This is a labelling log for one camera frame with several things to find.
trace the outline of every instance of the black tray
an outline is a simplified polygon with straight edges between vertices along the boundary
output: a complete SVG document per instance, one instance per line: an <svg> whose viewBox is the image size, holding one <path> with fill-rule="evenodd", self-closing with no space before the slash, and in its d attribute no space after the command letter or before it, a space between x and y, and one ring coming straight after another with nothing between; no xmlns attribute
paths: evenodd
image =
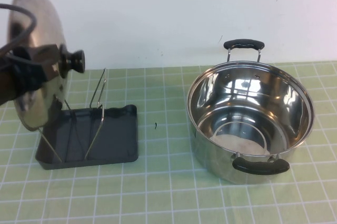
<svg viewBox="0 0 337 224"><path fill-rule="evenodd" d="M64 110L43 127L62 162L41 137L35 159L46 170L133 162L138 159L137 107L104 110L104 121L89 154L87 150L100 126L102 109Z"/></svg>

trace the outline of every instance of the stainless steel pot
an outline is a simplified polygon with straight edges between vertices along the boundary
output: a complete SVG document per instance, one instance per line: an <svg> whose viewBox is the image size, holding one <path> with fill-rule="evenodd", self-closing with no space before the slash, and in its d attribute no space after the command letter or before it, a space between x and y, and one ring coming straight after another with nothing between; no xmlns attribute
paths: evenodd
<svg viewBox="0 0 337 224"><path fill-rule="evenodd" d="M224 43L227 62L201 74L187 96L192 149L209 171L233 183L260 183L288 171L309 136L313 102L286 72L260 63L264 43ZM234 48L258 50L257 62L229 62Z"/></svg>

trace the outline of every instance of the black cable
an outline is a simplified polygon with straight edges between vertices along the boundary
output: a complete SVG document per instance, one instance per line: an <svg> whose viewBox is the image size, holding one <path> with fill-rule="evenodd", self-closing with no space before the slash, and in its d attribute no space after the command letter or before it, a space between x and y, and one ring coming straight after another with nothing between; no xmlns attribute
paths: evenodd
<svg viewBox="0 0 337 224"><path fill-rule="evenodd" d="M10 11L20 12L22 14L25 14L26 16L28 16L31 19L31 24L29 25L29 27L26 30L21 32L17 37L15 37L9 43L7 43L6 45L4 45L3 47L0 48L0 57L2 57L5 54L7 54L9 51L11 51L14 48L16 48L17 46L19 46L22 41L24 41L25 39L27 39L29 37L31 32L36 27L37 21L36 21L35 15L33 13L26 10L25 8L21 8L21 7L16 6L16 5L0 4L0 9L8 9Z"/></svg>

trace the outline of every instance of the table surface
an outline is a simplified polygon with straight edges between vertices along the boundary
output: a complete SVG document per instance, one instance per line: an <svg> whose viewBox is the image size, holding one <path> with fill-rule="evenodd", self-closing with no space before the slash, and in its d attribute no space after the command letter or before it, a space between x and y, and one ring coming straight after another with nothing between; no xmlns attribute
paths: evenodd
<svg viewBox="0 0 337 224"><path fill-rule="evenodd" d="M230 184L191 154L185 96L209 66L107 71L106 107L138 109L133 163L43 170L35 160L39 134L7 103L0 108L0 223L336 223L337 62L276 66L307 88L316 120L291 170L265 184ZM101 74L71 74L71 108L88 107Z"/></svg>

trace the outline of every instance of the lid knob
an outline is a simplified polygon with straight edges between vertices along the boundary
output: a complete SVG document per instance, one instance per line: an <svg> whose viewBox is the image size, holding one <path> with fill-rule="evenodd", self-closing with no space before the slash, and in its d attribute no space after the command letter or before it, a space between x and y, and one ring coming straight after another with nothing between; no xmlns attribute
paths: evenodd
<svg viewBox="0 0 337 224"><path fill-rule="evenodd" d="M79 73L85 71L85 55L83 50L78 50L71 53L67 50L65 45L60 46L60 75L66 77L70 70L75 70Z"/></svg>

